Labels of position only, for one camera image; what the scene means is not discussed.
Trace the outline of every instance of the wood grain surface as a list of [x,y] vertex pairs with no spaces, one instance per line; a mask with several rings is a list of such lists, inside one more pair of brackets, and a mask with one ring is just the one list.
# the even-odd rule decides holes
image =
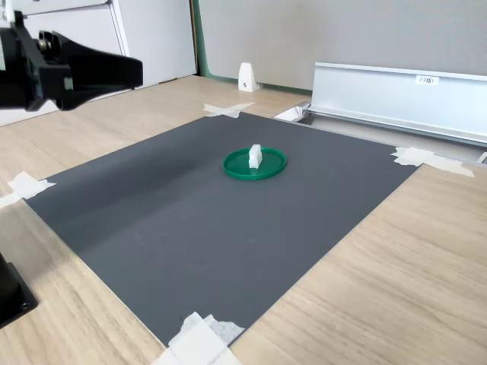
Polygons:
[[[189,77],[0,128],[0,193],[204,116],[275,114],[309,97]],[[423,166],[232,346],[252,364],[486,364],[487,170]],[[0,364],[150,364],[164,346],[24,202],[0,251],[40,305],[0,330]]]

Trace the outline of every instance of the green trim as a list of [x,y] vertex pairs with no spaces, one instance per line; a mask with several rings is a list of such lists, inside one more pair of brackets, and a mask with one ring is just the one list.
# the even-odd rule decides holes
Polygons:
[[[203,26],[201,24],[201,13],[199,11],[199,0],[193,0],[193,10],[195,16],[195,33],[196,33],[196,53],[198,54],[198,74],[204,78],[212,78],[218,81],[225,81],[237,83],[235,78],[223,78],[222,76],[212,75],[208,69],[208,61],[206,59],[205,39],[203,37]],[[264,88],[278,91],[285,91],[288,93],[311,95],[311,90],[296,89],[293,87],[284,87],[278,85],[264,84]]]

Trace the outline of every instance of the black metal bracket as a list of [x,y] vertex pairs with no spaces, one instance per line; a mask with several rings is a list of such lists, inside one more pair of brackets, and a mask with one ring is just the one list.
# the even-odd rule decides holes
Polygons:
[[0,329],[37,307],[37,300],[13,264],[0,255]]

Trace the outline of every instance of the tape strip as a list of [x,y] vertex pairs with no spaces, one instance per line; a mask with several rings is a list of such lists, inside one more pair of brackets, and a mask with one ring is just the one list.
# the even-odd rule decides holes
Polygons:
[[153,365],[241,365],[227,347],[244,329],[194,312]]
[[439,170],[475,177],[472,171],[462,166],[461,162],[436,156],[431,151],[420,150],[418,148],[397,147],[396,152],[391,154],[391,156],[396,156],[397,159],[395,159],[394,162],[397,162],[400,165],[420,166],[422,163],[426,163],[427,165],[435,167]]
[[47,182],[45,179],[37,181],[31,175],[22,171],[12,181],[8,182],[8,185],[14,192],[0,198],[0,208],[14,204],[21,199],[30,199],[55,184]]
[[253,104],[255,103],[237,104],[237,105],[230,106],[228,108],[220,108],[218,106],[205,104],[205,108],[203,110],[211,113],[208,114],[207,116],[230,116],[231,118],[238,118],[241,110]]

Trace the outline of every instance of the green plastic lid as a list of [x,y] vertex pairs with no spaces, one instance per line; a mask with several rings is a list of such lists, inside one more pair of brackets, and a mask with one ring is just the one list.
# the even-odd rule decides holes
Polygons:
[[286,156],[274,148],[262,147],[262,162],[258,169],[249,167],[250,148],[237,150],[223,160],[227,175],[240,180],[261,180],[275,176],[286,167]]

